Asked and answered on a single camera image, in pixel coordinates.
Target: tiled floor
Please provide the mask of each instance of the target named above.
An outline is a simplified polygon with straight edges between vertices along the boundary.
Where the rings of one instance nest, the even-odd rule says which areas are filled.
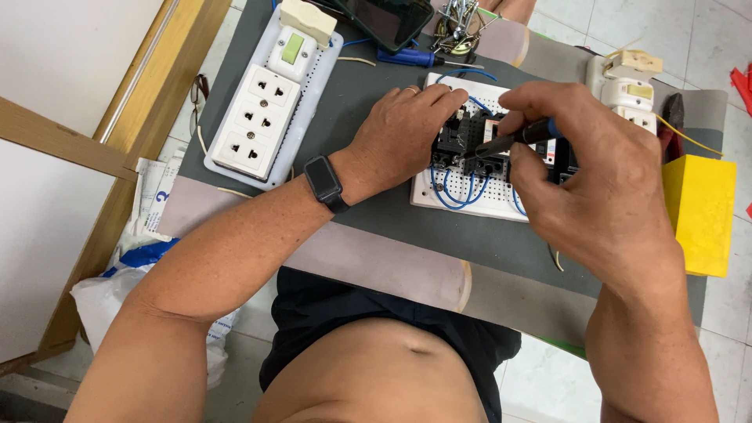
[[[245,0],[233,0],[201,72],[214,82]],[[733,66],[752,60],[749,0],[538,0],[530,28],[568,44],[610,53],[641,37],[634,48],[665,60],[661,81],[685,89],[729,92],[725,160],[738,164],[732,253],[726,278],[710,278],[700,343],[708,358],[723,423],[752,422],[752,118],[729,86]],[[168,142],[190,140],[186,99]],[[241,310],[229,335],[224,382],[208,394],[205,421],[248,421],[260,395],[258,369],[277,330],[271,319],[275,280]],[[37,367],[80,380],[91,360],[86,346]],[[496,371],[504,422],[595,422],[601,394],[585,361],[530,336],[519,355]]]

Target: white wall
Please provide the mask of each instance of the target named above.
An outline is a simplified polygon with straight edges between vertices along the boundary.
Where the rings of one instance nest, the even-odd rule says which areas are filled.
[[[162,0],[0,0],[0,96],[92,136]]]
[[[114,181],[0,138],[0,363],[36,351]]]

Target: pliers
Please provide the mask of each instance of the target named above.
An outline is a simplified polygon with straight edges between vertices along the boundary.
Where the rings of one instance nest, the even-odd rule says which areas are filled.
[[[684,99],[681,93],[676,93],[666,99],[662,117],[677,131],[684,133]],[[684,140],[662,123],[658,128],[658,139],[663,150],[664,163],[671,162],[684,155]]]

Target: smartphone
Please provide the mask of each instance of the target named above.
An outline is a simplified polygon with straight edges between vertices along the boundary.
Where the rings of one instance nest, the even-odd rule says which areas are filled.
[[[332,0],[383,50],[397,54],[431,20],[428,0]]]

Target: bare belly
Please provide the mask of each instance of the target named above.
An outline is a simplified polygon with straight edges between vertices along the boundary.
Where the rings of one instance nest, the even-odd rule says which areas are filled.
[[[486,422],[462,358],[443,339],[385,318],[317,340],[269,385],[253,423]]]

